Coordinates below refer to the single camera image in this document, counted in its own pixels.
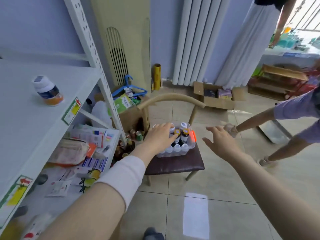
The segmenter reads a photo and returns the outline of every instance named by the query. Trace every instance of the tile floor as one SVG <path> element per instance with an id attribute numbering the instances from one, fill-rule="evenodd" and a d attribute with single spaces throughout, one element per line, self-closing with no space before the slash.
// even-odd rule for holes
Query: tile floor
<path id="1" fill-rule="evenodd" d="M 193 96 L 191 88 L 161 88 L 151 96 L 175 92 Z M 206 107 L 198 111 L 192 128 L 205 170 L 190 181 L 188 173 L 152 176 L 152 186 L 144 178 L 123 217 L 121 239 L 142 239 L 144 230 L 154 226 L 170 239 L 278 240 L 276 230 L 263 215 L 242 181 L 225 161 L 212 153 L 200 139 L 211 137 L 207 125 L 223 122 L 239 124 L 254 114 L 274 106 L 276 101 L 246 94 L 233 111 Z M 193 105 L 181 101 L 159 102 L 149 108 L 150 125 L 188 121 Z M 297 133 L 313 120 L 289 121 L 286 127 Z M 266 140 L 257 129 L 244 131 L 236 138 L 239 146 L 255 160 L 275 151 L 279 145 Z M 274 168 L 267 169 L 283 184 L 320 211 L 320 160 L 314 144 Z"/>

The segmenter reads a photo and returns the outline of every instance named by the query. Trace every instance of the blue hanger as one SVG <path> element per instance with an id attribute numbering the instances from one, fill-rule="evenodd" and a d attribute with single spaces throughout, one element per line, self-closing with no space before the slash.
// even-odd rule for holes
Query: blue hanger
<path id="1" fill-rule="evenodd" d="M 121 91 L 123 91 L 125 88 L 137 88 L 137 89 L 143 90 L 143 92 L 134 93 L 134 94 L 133 94 L 134 96 L 143 96 L 143 97 L 144 97 L 144 96 L 148 93 L 148 91 L 147 91 L 146 89 L 139 88 L 139 87 L 134 86 L 134 85 L 129 85 L 128 79 L 130 79 L 130 78 L 133 80 L 132 76 L 130 76 L 130 75 L 126 75 L 126 76 L 124 77 L 125 85 L 122 86 L 121 88 L 117 89 L 116 91 L 114 91 L 114 92 L 112 93 L 113 100 L 116 100 L 116 99 L 118 98 L 118 97 L 116 97 L 116 95 L 117 95 L 118 93 L 120 93 Z"/>

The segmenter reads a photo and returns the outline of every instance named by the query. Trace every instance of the black shirt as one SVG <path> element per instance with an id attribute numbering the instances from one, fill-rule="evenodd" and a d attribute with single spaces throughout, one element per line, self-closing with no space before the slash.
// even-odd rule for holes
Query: black shirt
<path id="1" fill-rule="evenodd" d="M 281 12 L 282 7 L 287 1 L 288 0 L 254 0 L 254 3 L 262 6 L 274 5 Z"/>

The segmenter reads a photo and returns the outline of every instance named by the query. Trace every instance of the purple shorts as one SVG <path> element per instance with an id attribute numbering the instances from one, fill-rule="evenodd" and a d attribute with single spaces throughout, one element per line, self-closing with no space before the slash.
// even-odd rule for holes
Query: purple shorts
<path id="1" fill-rule="evenodd" d="M 297 119 L 301 117 L 320 118 L 314 102 L 311 100 L 312 94 L 313 90 L 278 103 L 274 107 L 274 118 L 277 120 Z M 298 136 L 308 143 L 320 142 L 320 120 L 298 133 Z"/>

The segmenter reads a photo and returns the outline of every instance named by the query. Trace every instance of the right hand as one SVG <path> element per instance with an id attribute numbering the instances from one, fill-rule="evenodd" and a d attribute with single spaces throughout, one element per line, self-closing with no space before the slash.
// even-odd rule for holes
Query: right hand
<path id="1" fill-rule="evenodd" d="M 237 142 L 232 138 L 222 126 L 206 127 L 206 129 L 213 134 L 213 142 L 204 137 L 202 140 L 206 145 L 223 160 L 231 163 L 232 160 L 244 154 L 238 147 Z"/>

